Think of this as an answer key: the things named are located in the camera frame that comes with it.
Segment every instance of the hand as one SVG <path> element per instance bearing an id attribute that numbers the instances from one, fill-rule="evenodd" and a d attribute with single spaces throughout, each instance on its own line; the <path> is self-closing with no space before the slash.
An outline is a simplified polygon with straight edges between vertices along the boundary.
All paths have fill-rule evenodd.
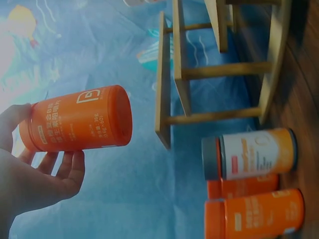
<path id="1" fill-rule="evenodd" d="M 0 232 L 4 225 L 8 233 L 21 213 L 75 196 L 84 179 L 83 151 L 65 152 L 55 177 L 51 173 L 58 153 L 47 153 L 36 169 L 31 167 L 34 152 L 25 149 L 18 158 L 11 154 L 12 132 L 30 113 L 28 104 L 11 106 L 0 115 Z"/>

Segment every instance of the supplement bottle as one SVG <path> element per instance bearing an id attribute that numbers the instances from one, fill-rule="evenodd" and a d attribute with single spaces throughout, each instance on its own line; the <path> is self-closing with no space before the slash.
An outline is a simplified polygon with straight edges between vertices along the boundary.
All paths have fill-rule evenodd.
<path id="1" fill-rule="evenodd" d="M 206 180 L 285 173 L 296 167 L 297 142 L 286 128 L 204 138 L 202 158 Z"/>
<path id="2" fill-rule="evenodd" d="M 262 239 L 298 230 L 304 220 L 298 189 L 205 204 L 205 239 Z"/>
<path id="3" fill-rule="evenodd" d="M 19 130 L 29 150 L 59 152 L 127 145 L 132 125 L 128 95 L 115 85 L 36 103 Z"/>
<path id="4" fill-rule="evenodd" d="M 243 196 L 273 192 L 278 189 L 279 176 L 270 174 L 260 177 L 237 180 L 223 180 L 207 182 L 208 199 L 231 199 Z"/>

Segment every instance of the blue mat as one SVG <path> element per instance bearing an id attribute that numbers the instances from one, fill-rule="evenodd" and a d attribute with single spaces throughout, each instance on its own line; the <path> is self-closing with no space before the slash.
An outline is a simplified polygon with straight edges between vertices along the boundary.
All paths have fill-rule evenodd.
<path id="1" fill-rule="evenodd" d="M 186 24 L 209 21 L 199 0 L 184 0 L 183 6 Z M 85 151 L 86 175 L 76 197 L 18 216 L 10 238 L 203 238 L 207 192 L 200 140 L 254 125 L 252 119 L 232 119 L 175 126 L 172 150 L 164 149 L 154 132 L 161 10 L 171 24 L 171 1 L 135 8 L 121 0 L 0 3 L 0 51 L 5 52 L 0 55 L 0 94 L 6 99 L 1 109 L 120 84 L 130 96 L 134 122 L 128 146 Z M 231 37 L 229 53 L 219 54 L 211 29 L 187 33 L 187 48 L 190 67 L 238 61 Z M 180 115 L 173 82 L 172 89 L 172 114 Z M 241 77 L 195 81 L 191 92 L 195 112 L 250 106 Z M 15 154 L 20 146 L 16 133 Z M 33 166 L 42 155 L 36 155 Z"/>

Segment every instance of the logo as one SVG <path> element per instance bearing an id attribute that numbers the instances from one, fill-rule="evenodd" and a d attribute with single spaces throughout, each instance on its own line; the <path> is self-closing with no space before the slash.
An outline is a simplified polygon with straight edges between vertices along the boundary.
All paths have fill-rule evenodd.
<path id="1" fill-rule="evenodd" d="M 238 173 L 238 159 L 236 155 L 231 156 L 231 172 Z"/>
<path id="2" fill-rule="evenodd" d="M 99 96 L 101 94 L 100 90 L 92 90 L 92 91 L 86 91 L 79 95 L 76 103 L 84 103 L 89 101 L 97 101 L 99 99 Z"/>
<path id="3" fill-rule="evenodd" d="M 260 146 L 267 146 L 270 142 L 270 139 L 266 135 L 258 136 L 255 138 L 255 142 Z"/>

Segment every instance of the white label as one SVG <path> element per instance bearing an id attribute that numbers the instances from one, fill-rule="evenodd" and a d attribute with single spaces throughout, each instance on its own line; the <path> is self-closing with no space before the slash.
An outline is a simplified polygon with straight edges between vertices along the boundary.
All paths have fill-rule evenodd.
<path id="1" fill-rule="evenodd" d="M 41 125 L 38 126 L 38 132 L 41 138 L 41 141 L 43 144 L 48 144 L 48 142 L 46 141 L 45 137 L 44 137 L 44 133 L 43 133 L 43 128 Z"/>
<path id="2" fill-rule="evenodd" d="M 279 148 L 266 131 L 224 135 L 227 180 L 267 174 L 276 165 Z"/>
<path id="3" fill-rule="evenodd" d="M 235 213 L 235 231 L 241 231 L 241 213 Z"/>

